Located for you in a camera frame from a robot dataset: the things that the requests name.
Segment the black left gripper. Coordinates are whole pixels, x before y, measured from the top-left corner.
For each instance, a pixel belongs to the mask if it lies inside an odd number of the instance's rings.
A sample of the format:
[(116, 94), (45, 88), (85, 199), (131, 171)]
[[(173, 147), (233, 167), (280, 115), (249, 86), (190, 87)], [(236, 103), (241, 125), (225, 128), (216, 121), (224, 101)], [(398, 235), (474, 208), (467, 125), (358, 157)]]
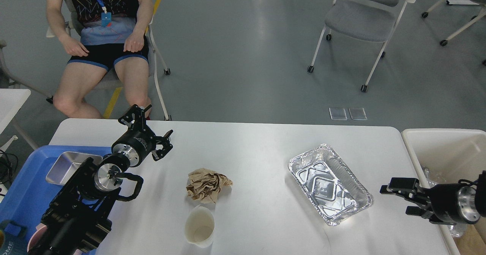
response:
[(173, 148), (170, 136), (174, 131), (171, 129), (164, 136), (156, 136), (146, 123), (145, 113), (143, 107), (132, 105), (118, 118), (127, 130), (114, 142), (111, 151), (127, 158), (123, 164), (126, 168), (139, 166), (150, 152), (154, 161), (161, 160)]

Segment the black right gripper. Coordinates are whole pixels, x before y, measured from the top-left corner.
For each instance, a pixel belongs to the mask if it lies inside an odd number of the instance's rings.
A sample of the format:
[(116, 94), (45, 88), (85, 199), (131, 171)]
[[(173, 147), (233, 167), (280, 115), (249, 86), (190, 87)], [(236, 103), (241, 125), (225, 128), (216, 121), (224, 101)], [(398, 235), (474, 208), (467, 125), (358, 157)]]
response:
[(433, 224), (476, 224), (481, 218), (481, 185), (438, 184), (421, 188), (417, 178), (393, 177), (382, 185), (380, 194), (397, 195), (404, 199), (429, 199), (425, 209), (408, 206), (406, 215), (428, 219)]

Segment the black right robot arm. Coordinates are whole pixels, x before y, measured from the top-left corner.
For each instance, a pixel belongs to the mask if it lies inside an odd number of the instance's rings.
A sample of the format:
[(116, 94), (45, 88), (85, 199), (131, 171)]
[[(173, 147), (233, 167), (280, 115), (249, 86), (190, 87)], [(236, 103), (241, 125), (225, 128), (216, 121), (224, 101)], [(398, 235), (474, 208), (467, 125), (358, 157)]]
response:
[(420, 186), (417, 178), (393, 177), (382, 185), (381, 194), (396, 195), (414, 206), (406, 215), (419, 216), (436, 225), (474, 225), (486, 216), (486, 174), (483, 171), (474, 182), (460, 179), (454, 184)]

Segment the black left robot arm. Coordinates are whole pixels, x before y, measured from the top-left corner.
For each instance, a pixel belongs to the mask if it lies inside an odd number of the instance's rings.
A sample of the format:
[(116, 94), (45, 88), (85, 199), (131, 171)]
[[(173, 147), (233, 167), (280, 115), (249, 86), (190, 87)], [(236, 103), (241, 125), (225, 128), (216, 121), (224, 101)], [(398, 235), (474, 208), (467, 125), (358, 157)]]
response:
[(87, 158), (50, 202), (41, 217), (45, 231), (28, 248), (29, 255), (73, 255), (97, 249), (112, 229), (108, 216), (116, 201), (137, 198), (144, 179), (128, 172), (151, 154), (161, 160), (173, 148), (169, 130), (158, 136), (146, 123), (151, 108), (132, 105), (119, 119), (127, 131), (111, 147), (111, 153), (95, 163)]

